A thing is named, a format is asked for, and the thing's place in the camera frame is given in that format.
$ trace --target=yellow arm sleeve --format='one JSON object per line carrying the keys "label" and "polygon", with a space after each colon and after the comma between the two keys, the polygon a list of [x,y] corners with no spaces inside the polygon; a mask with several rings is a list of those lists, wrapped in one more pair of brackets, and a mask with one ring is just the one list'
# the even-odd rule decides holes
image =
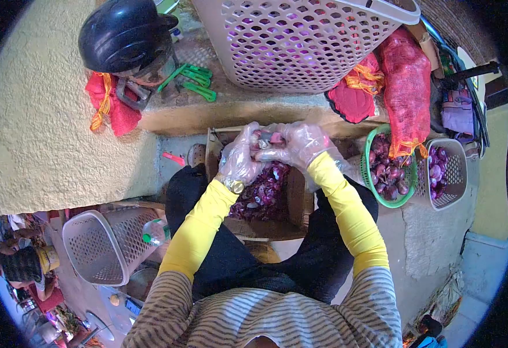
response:
{"label": "yellow arm sleeve", "polygon": [[206,192],[174,234],[158,275],[178,271],[193,282],[194,273],[206,258],[217,230],[237,198],[238,195],[219,181],[210,182]]}
{"label": "yellow arm sleeve", "polygon": [[327,152],[319,155],[309,165],[308,173],[320,185],[335,212],[343,242],[355,258],[353,275],[371,266],[389,269],[385,243],[374,219],[331,156]]}

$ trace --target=orange string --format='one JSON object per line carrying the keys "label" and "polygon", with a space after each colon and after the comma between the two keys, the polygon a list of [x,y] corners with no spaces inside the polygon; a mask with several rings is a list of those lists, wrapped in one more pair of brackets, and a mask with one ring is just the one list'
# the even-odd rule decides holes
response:
{"label": "orange string", "polygon": [[[345,76],[345,82],[347,83],[347,87],[357,88],[372,95],[380,93],[380,90],[385,85],[384,74],[382,72],[372,73],[372,70],[369,67],[360,64],[355,66],[353,70],[355,71],[356,76],[353,75]],[[375,81],[376,84],[375,85],[363,84],[360,78],[361,74],[366,80]]]}
{"label": "orange string", "polygon": [[101,123],[103,122],[103,117],[109,114],[109,110],[111,109],[111,102],[109,101],[109,93],[111,93],[111,74],[105,72],[96,72],[94,71],[96,76],[103,76],[103,85],[105,87],[105,97],[99,104],[99,108],[97,112],[94,114],[94,117],[91,118],[90,130],[95,131],[101,127]]}
{"label": "orange string", "polygon": [[[399,141],[398,144],[391,143],[391,147],[389,148],[389,157],[395,158],[399,156],[409,156],[412,155],[417,146],[420,146],[420,155],[424,158],[428,158],[428,150],[422,145],[423,142],[420,142],[418,138],[414,138],[412,142]],[[400,147],[404,146],[409,148],[410,151],[400,151]]]}

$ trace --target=black pants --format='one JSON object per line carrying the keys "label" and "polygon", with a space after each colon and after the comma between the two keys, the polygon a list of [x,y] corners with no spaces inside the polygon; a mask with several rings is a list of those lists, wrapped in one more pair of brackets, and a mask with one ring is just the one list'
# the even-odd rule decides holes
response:
{"label": "black pants", "polygon": [[[378,202],[372,192],[347,178],[359,193],[374,221]],[[206,191],[203,165],[184,167],[169,181],[166,214],[171,236]],[[254,287],[281,293],[294,291],[330,303],[353,267],[353,256],[345,247],[335,214],[322,190],[316,192],[319,208],[310,215],[308,233],[295,255],[280,263],[263,264],[221,225],[208,255],[195,273],[194,301],[237,287]]]}

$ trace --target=green plastic clip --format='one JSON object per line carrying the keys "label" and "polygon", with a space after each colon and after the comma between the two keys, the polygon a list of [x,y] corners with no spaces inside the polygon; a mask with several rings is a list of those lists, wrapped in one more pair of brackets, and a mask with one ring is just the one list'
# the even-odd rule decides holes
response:
{"label": "green plastic clip", "polygon": [[209,90],[202,86],[198,86],[197,84],[193,84],[192,82],[184,82],[183,87],[200,94],[201,96],[206,98],[206,100],[209,102],[216,101],[217,94],[212,90]]}
{"label": "green plastic clip", "polygon": [[195,66],[195,65],[192,65],[192,64],[185,64],[185,69],[192,70],[195,73],[199,73],[199,74],[207,77],[208,79],[211,79],[212,76],[213,76],[212,71],[210,69],[208,69],[208,68],[203,68],[203,67]]}
{"label": "green plastic clip", "polygon": [[171,82],[178,74],[180,74],[185,66],[186,64],[182,65],[181,67],[176,69],[171,75],[169,75],[169,77],[167,77],[165,81],[163,81],[163,83],[157,88],[157,93],[161,92],[161,90],[164,89],[167,86],[167,84],[169,84],[169,82]]}
{"label": "green plastic clip", "polygon": [[209,87],[209,85],[212,83],[212,81],[210,81],[208,77],[205,77],[204,75],[197,73],[195,71],[188,70],[187,68],[181,71],[181,75],[196,81],[197,83],[200,84],[200,86],[205,88]]}

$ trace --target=laundry basket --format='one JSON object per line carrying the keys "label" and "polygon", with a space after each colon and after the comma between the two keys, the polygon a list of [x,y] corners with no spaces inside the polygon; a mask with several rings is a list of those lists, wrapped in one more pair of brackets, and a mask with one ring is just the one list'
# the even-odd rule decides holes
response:
{"label": "laundry basket", "polygon": [[227,77],[256,91],[327,91],[402,23],[420,19],[413,0],[193,3]]}
{"label": "laundry basket", "polygon": [[104,214],[78,214],[63,226],[63,242],[72,266],[92,284],[125,285],[156,249],[142,240],[142,227],[157,218],[155,210],[134,206]]}
{"label": "laundry basket", "polygon": [[447,152],[447,163],[443,176],[447,179],[447,187],[443,196],[436,199],[431,198],[428,161],[420,158],[417,169],[417,188],[410,202],[431,205],[435,211],[441,211],[457,203],[467,191],[467,160],[463,146],[455,139],[432,139],[427,143],[426,149],[429,151],[432,146],[442,147]]}

